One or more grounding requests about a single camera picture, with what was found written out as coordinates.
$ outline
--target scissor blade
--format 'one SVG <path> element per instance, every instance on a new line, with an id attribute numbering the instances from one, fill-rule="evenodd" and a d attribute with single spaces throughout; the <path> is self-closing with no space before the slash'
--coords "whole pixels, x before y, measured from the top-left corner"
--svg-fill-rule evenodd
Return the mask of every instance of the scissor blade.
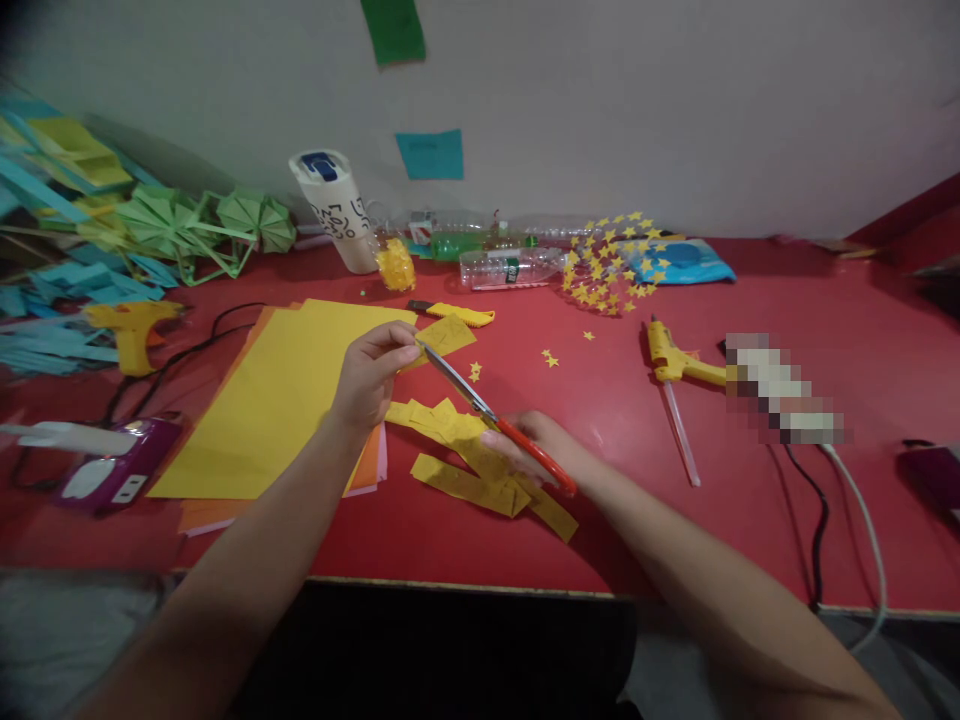
<path id="1" fill-rule="evenodd" d="M 420 345 L 423 347 L 423 351 L 427 354 L 427 359 L 430 361 L 430 363 L 440 371 L 441 375 L 451 382 L 451 384 L 457 389 L 457 392 L 463 395 L 463 398 L 473 406 L 473 409 L 476 412 L 483 413 L 484 415 L 487 415 L 496 421 L 497 416 L 493 414 L 490 406 L 487 405 L 483 399 L 473 391 L 473 388 L 467 385 L 466 381 L 460 377 L 456 370 L 450 367 L 450 363 L 440 357 L 440 354 L 425 342 L 420 342 Z"/>

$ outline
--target blue lid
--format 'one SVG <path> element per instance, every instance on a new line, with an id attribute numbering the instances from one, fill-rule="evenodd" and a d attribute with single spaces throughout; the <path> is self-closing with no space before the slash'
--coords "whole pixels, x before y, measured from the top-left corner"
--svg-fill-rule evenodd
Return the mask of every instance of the blue lid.
<path id="1" fill-rule="evenodd" d="M 309 153 L 300 157 L 300 161 L 311 172 L 319 173 L 325 182 L 337 179 L 336 163 L 327 153 Z"/>

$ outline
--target plastic bottle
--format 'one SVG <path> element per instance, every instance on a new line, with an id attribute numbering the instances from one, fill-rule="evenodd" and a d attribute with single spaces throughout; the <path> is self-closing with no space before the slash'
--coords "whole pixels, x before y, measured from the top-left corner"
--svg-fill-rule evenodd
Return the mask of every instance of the plastic bottle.
<path id="1" fill-rule="evenodd" d="M 466 252 L 536 246 L 535 239 L 508 235 L 507 223 L 498 221 L 493 212 L 415 210 L 394 220 L 390 229 L 414 245 L 429 245 L 428 256 L 437 262 L 457 262 Z"/>
<path id="2" fill-rule="evenodd" d="M 507 235 L 511 242 L 536 238 L 540 247 L 570 248 L 570 241 L 577 236 L 594 232 L 587 230 L 587 223 L 596 220 L 595 215 L 521 215 L 511 218 L 507 226 Z"/>
<path id="3" fill-rule="evenodd" d="M 507 290 L 546 285 L 563 271 L 559 248 L 510 248 L 460 256 L 460 282 L 470 290 Z"/>
<path id="4" fill-rule="evenodd" d="M 374 243 L 371 249 L 387 290 L 394 292 L 414 290 L 417 287 L 417 274 L 403 240 L 383 230 L 377 230 Z"/>

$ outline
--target yellow paper scrap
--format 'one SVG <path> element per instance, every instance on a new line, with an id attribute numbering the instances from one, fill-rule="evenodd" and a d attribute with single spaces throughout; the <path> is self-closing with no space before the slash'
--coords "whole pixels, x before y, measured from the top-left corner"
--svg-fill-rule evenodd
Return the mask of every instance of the yellow paper scrap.
<path id="1" fill-rule="evenodd" d="M 470 332 L 470 328 L 467 327 L 466 323 L 455 314 L 447 315 L 445 318 L 437 320 L 426 330 L 418 332 L 416 338 L 436 350 L 439 355 L 449 355 L 477 341 L 476 336 Z M 401 372 L 409 372 L 413 368 L 423 365 L 425 362 L 427 362 L 427 356 L 426 353 L 423 353 L 419 359 L 401 370 Z"/>
<path id="2" fill-rule="evenodd" d="M 511 518 L 530 503 L 530 495 L 516 484 L 486 482 L 430 455 L 419 455 L 410 474 L 448 495 Z"/>
<path id="3" fill-rule="evenodd" d="M 514 517 L 523 508 L 529 507 L 564 542 L 570 542 L 570 538 L 578 527 L 577 521 L 526 475 L 513 472 L 506 458 L 480 442 L 480 435 L 487 430 L 486 423 L 474 415 L 459 413 L 454 413 L 455 417 L 451 419 L 445 411 L 437 412 L 442 405 L 444 403 L 437 405 L 429 415 L 423 416 L 428 418 L 430 423 L 428 426 L 423 426 L 411 419 L 417 408 L 423 408 L 423 405 L 415 400 L 411 400 L 407 405 L 391 403 L 387 411 L 387 422 L 413 428 L 450 448 L 477 473 L 479 480 L 469 473 L 428 455 L 417 458 L 414 464 L 416 472 L 411 470 L 414 477 L 448 494 L 475 502 L 483 507 L 496 505 L 490 509 L 497 512 L 501 512 L 498 508 L 507 508 L 507 499 L 512 498 L 509 512 L 504 514 Z M 443 416 L 445 420 L 442 422 L 438 420 L 438 415 Z M 454 477 L 454 473 L 443 470 L 441 466 L 454 471 L 457 476 Z M 427 482 L 418 475 L 439 479 Z M 480 498 L 481 502 L 474 500 L 474 497 Z"/>
<path id="4" fill-rule="evenodd" d="M 546 490 L 537 487 L 537 484 L 526 475 L 517 473 L 514 477 L 523 491 L 530 496 L 529 508 L 547 524 L 547 527 L 559 535 L 561 540 L 569 544 L 580 523 L 574 520 L 573 515 L 564 510 L 560 503 L 550 497 Z"/>

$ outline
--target white tumbler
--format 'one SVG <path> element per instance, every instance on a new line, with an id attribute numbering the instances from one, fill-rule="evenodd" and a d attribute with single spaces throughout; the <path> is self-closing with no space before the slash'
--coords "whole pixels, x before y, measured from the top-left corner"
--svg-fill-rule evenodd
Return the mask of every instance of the white tumbler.
<path id="1" fill-rule="evenodd" d="M 335 150 L 307 150 L 290 158 L 290 171 L 317 220 L 333 238 L 347 270 L 356 275 L 377 272 L 374 228 L 354 182 L 350 161 Z"/>

